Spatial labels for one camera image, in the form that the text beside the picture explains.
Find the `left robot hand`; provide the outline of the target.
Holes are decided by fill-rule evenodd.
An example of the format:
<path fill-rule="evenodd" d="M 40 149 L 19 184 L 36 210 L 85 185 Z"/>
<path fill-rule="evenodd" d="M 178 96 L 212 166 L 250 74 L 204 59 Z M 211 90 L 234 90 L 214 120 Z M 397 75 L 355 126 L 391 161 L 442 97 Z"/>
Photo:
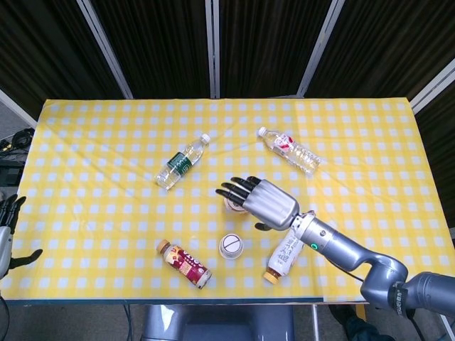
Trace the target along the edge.
<path fill-rule="evenodd" d="M 43 253 L 42 249 L 37 249 L 30 256 L 12 257 L 18 214 L 25 201 L 26 196 L 18 197 L 17 194 L 1 201 L 1 278 L 5 277 L 9 270 L 35 262 Z"/>

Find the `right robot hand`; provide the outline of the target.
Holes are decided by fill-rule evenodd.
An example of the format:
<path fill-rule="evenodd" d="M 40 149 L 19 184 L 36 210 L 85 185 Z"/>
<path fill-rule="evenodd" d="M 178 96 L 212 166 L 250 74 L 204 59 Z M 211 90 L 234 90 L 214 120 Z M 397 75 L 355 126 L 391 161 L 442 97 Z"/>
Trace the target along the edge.
<path fill-rule="evenodd" d="M 256 229 L 287 230 L 300 213 L 296 199 L 268 180 L 232 177 L 221 186 L 215 192 L 256 217 Z"/>

